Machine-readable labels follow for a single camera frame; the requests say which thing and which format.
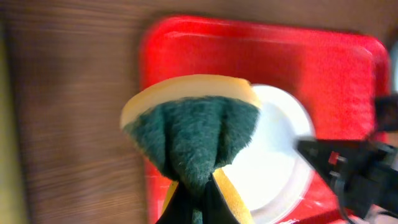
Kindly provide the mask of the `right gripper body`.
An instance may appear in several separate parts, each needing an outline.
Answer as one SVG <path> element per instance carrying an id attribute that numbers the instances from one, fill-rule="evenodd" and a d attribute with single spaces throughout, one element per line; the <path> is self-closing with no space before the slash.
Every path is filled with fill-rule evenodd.
<path id="1" fill-rule="evenodd" d="M 373 205 L 397 215 L 397 148 L 383 142 L 300 138 L 296 151 L 337 196 L 341 211 L 367 216 Z"/>

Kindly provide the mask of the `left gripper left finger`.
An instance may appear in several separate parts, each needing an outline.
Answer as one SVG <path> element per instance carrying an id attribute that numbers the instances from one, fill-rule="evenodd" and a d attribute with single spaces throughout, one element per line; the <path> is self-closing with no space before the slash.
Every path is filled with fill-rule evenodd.
<path id="1" fill-rule="evenodd" d="M 192 224 L 195 203 L 187 188 L 172 182 L 167 199 L 169 201 L 156 224 Z"/>

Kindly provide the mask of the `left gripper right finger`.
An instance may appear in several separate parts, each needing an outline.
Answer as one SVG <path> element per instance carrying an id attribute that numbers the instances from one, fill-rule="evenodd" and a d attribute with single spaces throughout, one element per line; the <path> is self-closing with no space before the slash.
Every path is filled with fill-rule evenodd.
<path id="1" fill-rule="evenodd" d="M 208 178 L 201 201 L 203 224 L 239 224 L 229 209 L 213 174 Z"/>

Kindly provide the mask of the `white plate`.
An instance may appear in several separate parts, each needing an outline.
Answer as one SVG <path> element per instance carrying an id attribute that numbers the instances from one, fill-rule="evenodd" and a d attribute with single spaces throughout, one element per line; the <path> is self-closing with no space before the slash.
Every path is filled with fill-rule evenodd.
<path id="1" fill-rule="evenodd" d="M 254 85 L 262 109 L 251 143 L 223 172 L 235 186 L 254 223 L 277 223 L 301 202 L 313 178 L 298 155 L 297 138 L 314 137 L 308 113 L 290 93 Z"/>

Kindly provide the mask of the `yellow green sponge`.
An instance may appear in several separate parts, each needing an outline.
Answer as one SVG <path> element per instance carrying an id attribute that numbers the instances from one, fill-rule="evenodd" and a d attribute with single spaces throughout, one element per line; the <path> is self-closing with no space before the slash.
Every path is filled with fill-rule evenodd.
<path id="1" fill-rule="evenodd" d="M 194 201 L 192 223 L 211 174 L 239 223 L 252 215 L 223 172 L 250 142 L 261 109 L 251 84 L 222 75 L 187 75 L 156 83 L 132 97 L 120 128 L 144 157 Z"/>

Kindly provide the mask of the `mint green plate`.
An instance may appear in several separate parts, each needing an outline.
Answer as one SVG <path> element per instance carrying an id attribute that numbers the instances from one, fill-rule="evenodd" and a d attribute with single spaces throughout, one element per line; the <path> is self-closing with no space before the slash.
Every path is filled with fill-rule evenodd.
<path id="1" fill-rule="evenodd" d="M 397 78 L 398 78 L 398 41 L 394 43 L 390 50 L 391 56 L 391 83 L 392 90 L 397 91 Z"/>

